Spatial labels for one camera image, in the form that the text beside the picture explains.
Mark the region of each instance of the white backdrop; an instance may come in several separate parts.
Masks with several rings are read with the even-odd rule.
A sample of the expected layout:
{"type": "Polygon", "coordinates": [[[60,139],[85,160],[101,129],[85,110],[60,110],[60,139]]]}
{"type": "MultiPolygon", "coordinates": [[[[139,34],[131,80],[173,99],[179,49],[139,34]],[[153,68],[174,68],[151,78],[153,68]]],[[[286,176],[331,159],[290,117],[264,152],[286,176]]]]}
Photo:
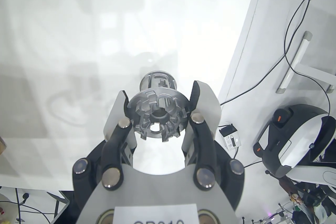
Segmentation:
{"type": "MultiPolygon", "coordinates": [[[[0,0],[2,186],[72,188],[120,90],[160,69],[188,98],[222,86],[250,0],[0,0]]],[[[182,137],[138,142],[134,167],[183,167],[182,137]]]]}

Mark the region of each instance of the round bolt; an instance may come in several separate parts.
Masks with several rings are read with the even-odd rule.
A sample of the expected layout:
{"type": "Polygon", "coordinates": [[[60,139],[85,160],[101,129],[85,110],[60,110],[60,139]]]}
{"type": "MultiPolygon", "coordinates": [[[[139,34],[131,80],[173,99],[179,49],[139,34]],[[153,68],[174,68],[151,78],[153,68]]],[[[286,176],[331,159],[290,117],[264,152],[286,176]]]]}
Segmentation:
{"type": "Polygon", "coordinates": [[[204,122],[204,117],[202,114],[200,113],[194,113],[191,116],[191,120],[196,123],[196,124],[202,124],[204,122]]]}
{"type": "Polygon", "coordinates": [[[105,188],[114,187],[120,180],[120,171],[112,167],[107,169],[102,175],[102,184],[105,188]]]}
{"type": "Polygon", "coordinates": [[[244,173],[244,166],[239,160],[232,159],[229,162],[231,171],[236,175],[242,175],[244,173]]]}
{"type": "Polygon", "coordinates": [[[130,121],[130,119],[127,118],[127,117],[123,117],[123,118],[121,118],[121,119],[119,120],[119,122],[118,122],[118,126],[119,126],[120,128],[127,128],[130,124],[131,124],[131,121],[130,121]]]}
{"type": "Polygon", "coordinates": [[[196,172],[198,183],[205,188],[211,188],[215,185],[215,175],[206,168],[200,168],[196,172]]]}
{"type": "Polygon", "coordinates": [[[87,165],[88,165],[87,159],[81,158],[77,160],[75,164],[73,165],[73,168],[72,168],[73,172],[75,172],[76,174],[82,174],[85,172],[87,165]]]}

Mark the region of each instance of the white label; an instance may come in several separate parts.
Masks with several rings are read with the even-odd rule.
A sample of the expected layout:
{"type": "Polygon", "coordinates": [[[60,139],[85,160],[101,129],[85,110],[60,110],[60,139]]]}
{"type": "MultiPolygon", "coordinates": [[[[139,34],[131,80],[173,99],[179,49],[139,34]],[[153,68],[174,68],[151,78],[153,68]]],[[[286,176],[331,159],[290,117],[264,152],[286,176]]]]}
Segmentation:
{"type": "Polygon", "coordinates": [[[228,147],[228,150],[231,151],[234,149],[234,146],[232,145],[232,139],[230,138],[230,135],[226,136],[224,138],[226,144],[227,144],[227,147],[228,147]]]}
{"type": "Polygon", "coordinates": [[[174,206],[116,206],[113,224],[195,224],[196,204],[174,206]]]}

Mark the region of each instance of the white panel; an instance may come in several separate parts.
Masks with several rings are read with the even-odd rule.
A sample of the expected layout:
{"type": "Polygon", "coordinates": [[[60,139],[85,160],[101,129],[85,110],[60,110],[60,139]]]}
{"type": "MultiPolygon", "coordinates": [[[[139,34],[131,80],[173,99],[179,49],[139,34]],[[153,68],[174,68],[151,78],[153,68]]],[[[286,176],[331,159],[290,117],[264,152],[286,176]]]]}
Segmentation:
{"type": "Polygon", "coordinates": [[[295,131],[289,139],[292,144],[280,158],[282,165],[288,165],[293,168],[299,163],[308,152],[309,145],[314,143],[317,138],[322,125],[321,118],[326,115],[327,114],[321,114],[309,119],[295,131]]]}
{"type": "Polygon", "coordinates": [[[266,130],[264,131],[263,135],[261,136],[261,138],[258,141],[260,146],[263,148],[263,150],[266,149],[266,147],[269,143],[269,130],[270,130],[270,126],[267,126],[266,130]]]}
{"type": "Polygon", "coordinates": [[[287,151],[287,149],[289,148],[289,146],[291,146],[291,144],[292,144],[292,142],[290,140],[288,140],[286,142],[286,144],[284,145],[284,147],[279,152],[279,155],[278,155],[279,160],[281,159],[281,157],[283,156],[283,154],[287,151]]]}
{"type": "Polygon", "coordinates": [[[295,166],[287,175],[294,181],[336,186],[336,169],[326,166],[295,166]]]}

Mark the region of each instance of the electrical wire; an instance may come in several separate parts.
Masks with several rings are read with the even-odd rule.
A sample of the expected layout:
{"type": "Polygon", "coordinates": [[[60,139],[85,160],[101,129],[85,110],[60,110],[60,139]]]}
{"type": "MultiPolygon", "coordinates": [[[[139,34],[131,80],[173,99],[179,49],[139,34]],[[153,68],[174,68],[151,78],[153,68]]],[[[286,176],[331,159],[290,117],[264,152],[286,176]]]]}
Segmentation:
{"type": "Polygon", "coordinates": [[[285,209],[283,206],[281,206],[280,203],[278,203],[278,205],[280,206],[280,208],[282,208],[283,210],[285,210],[285,211],[289,212],[291,215],[293,215],[292,212],[290,212],[289,210],[285,209]]]}
{"type": "Polygon", "coordinates": [[[238,154],[238,149],[239,149],[239,146],[238,146],[237,149],[235,150],[235,154],[234,154],[233,158],[235,158],[236,155],[238,154]]]}
{"type": "MultiPolygon", "coordinates": [[[[12,204],[17,204],[16,202],[12,202],[12,201],[0,201],[0,203],[12,203],[12,204]]],[[[35,211],[37,211],[37,212],[43,214],[43,216],[44,216],[45,219],[48,221],[48,223],[50,223],[50,221],[49,221],[49,219],[46,217],[46,215],[45,215],[43,212],[39,211],[38,209],[36,209],[36,208],[34,208],[34,207],[31,207],[31,206],[27,206],[27,205],[21,205],[21,206],[30,208],[30,209],[32,209],[32,210],[35,210],[35,211]]]]}
{"type": "MultiPolygon", "coordinates": [[[[294,38],[295,33],[297,32],[297,30],[298,30],[299,27],[301,26],[301,24],[302,24],[302,22],[303,22],[303,19],[304,19],[304,17],[306,16],[306,12],[307,12],[307,9],[308,9],[308,7],[309,7],[309,3],[310,3],[310,1],[311,1],[311,0],[308,0],[308,3],[307,3],[307,6],[306,6],[306,9],[305,9],[305,12],[304,12],[303,17],[302,17],[302,20],[301,20],[301,22],[299,23],[299,25],[297,26],[297,28],[295,29],[295,31],[293,32],[292,38],[291,38],[291,40],[290,40],[290,42],[289,42],[289,44],[288,44],[288,48],[290,47],[290,45],[291,45],[291,43],[292,43],[292,40],[293,40],[293,38],[294,38]]],[[[329,97],[328,97],[327,92],[326,92],[326,91],[324,90],[324,88],[319,84],[318,81],[314,80],[313,78],[311,78],[311,77],[309,77],[309,76],[300,74],[300,73],[296,72],[296,71],[293,69],[293,67],[291,66],[291,64],[289,63],[288,58],[287,58],[287,52],[286,52],[286,36],[285,36],[285,40],[283,41],[283,44],[284,44],[284,46],[283,46],[283,47],[284,47],[284,49],[283,49],[283,52],[284,52],[283,55],[284,55],[284,57],[285,57],[285,59],[286,59],[287,64],[288,64],[289,67],[293,70],[293,72],[296,73],[296,74],[298,74],[298,75],[300,75],[300,76],[306,77],[306,78],[308,78],[308,79],[314,81],[314,82],[315,82],[315,83],[316,83],[316,84],[323,90],[323,92],[324,92],[324,94],[325,94],[325,96],[327,97],[327,100],[328,100],[328,105],[329,105],[328,116],[329,116],[329,115],[330,115],[330,99],[329,99],[329,97]]]]}
{"type": "Polygon", "coordinates": [[[251,166],[251,165],[258,164],[258,163],[261,163],[261,162],[262,162],[262,160],[260,160],[260,161],[258,161],[258,162],[256,162],[256,163],[252,163],[252,164],[246,165],[246,166],[244,166],[244,168],[247,168],[247,167],[249,167],[249,166],[251,166]]]}
{"type": "Polygon", "coordinates": [[[39,213],[39,214],[45,214],[45,215],[47,215],[47,214],[52,214],[52,215],[54,215],[54,213],[53,212],[51,212],[51,213],[47,213],[47,212],[30,212],[30,213],[39,213]]]}
{"type": "MultiPolygon", "coordinates": [[[[305,0],[303,0],[301,3],[300,3],[300,5],[298,6],[298,8],[295,10],[295,12],[294,12],[294,14],[293,14],[293,16],[292,16],[292,18],[291,18],[291,20],[289,21],[289,24],[288,24],[288,26],[287,26],[287,30],[286,30],[286,34],[285,34],[285,38],[286,38],[286,36],[287,36],[287,33],[288,33],[288,29],[289,29],[289,26],[291,25],[291,23],[292,23],[292,21],[293,21],[293,19],[294,19],[294,16],[296,15],[296,13],[298,12],[298,10],[300,9],[300,7],[301,7],[301,5],[304,3],[304,1],[305,0]]],[[[289,45],[288,45],[288,47],[287,47],[287,50],[285,51],[285,53],[287,54],[288,53],[288,50],[289,50],[289,47],[290,47],[290,45],[291,45],[291,42],[289,43],[289,45]]],[[[223,103],[221,103],[221,106],[222,105],[224,105],[224,104],[226,104],[226,103],[228,103],[228,102],[231,102],[231,101],[233,101],[233,100],[235,100],[235,99],[237,99],[238,97],[240,97],[240,96],[242,96],[242,95],[244,95],[244,94],[246,94],[246,93],[248,93],[248,92],[250,92],[251,90],[253,90],[253,89],[255,89],[259,84],[261,84],[264,80],[265,80],[265,78],[280,64],[280,62],[285,58],[286,56],[285,55],[283,55],[282,57],[281,57],[281,59],[266,73],[266,75],[256,84],[256,85],[254,85],[254,86],[252,86],[250,89],[248,89],[248,90],[246,90],[245,92],[243,92],[243,93],[240,93],[239,95],[237,95],[236,97],[233,97],[233,98],[231,98],[231,99],[229,99],[229,100],[227,100],[227,101],[225,101],[225,102],[223,102],[223,103]]]]}
{"type": "Polygon", "coordinates": [[[15,194],[17,196],[17,202],[18,202],[19,224],[21,224],[21,211],[20,211],[20,202],[19,202],[19,195],[18,195],[18,189],[17,188],[15,188],[15,194]]]}

